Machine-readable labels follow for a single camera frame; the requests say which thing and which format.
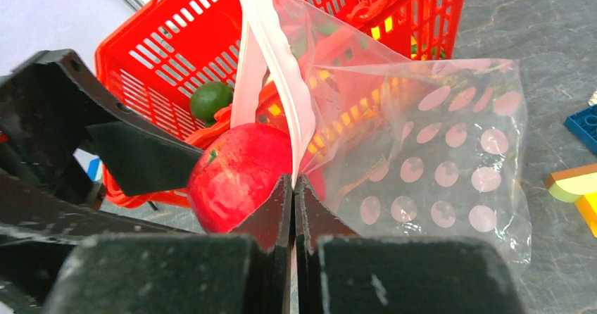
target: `marble surface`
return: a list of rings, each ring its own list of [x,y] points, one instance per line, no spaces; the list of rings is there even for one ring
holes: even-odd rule
[[[563,126],[597,88],[597,0],[466,0],[454,58],[514,58],[529,111],[522,174],[533,224],[532,262],[517,281],[529,314],[597,313],[597,239],[573,204],[543,181],[596,162]],[[106,211],[201,232],[188,210],[144,205]]]

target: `lime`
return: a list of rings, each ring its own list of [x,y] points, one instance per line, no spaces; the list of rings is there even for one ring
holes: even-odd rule
[[[214,115],[232,103],[232,88],[222,82],[201,85],[191,96],[191,114],[202,121],[214,120]]]

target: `blue toy block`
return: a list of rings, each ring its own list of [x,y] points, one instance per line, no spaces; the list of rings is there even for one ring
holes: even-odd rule
[[[564,126],[597,156],[597,105],[569,115]]]

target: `building block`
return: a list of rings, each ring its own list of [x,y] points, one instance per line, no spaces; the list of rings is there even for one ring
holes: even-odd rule
[[[554,172],[545,181],[549,193],[566,203],[574,203],[585,194],[597,192],[597,164]]]
[[[569,115],[564,126],[597,156],[597,105]]]
[[[584,221],[589,226],[593,236],[597,238],[597,193],[582,196],[574,203]]]

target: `transparent plastic bag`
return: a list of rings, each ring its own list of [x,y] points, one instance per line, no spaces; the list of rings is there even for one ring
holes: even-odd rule
[[[348,226],[363,236],[479,237],[514,275],[524,270],[527,112],[515,61],[409,61],[302,0],[241,4],[250,33],[232,126],[254,123],[256,103],[243,104],[256,101],[269,68],[294,173],[322,170],[319,197]]]

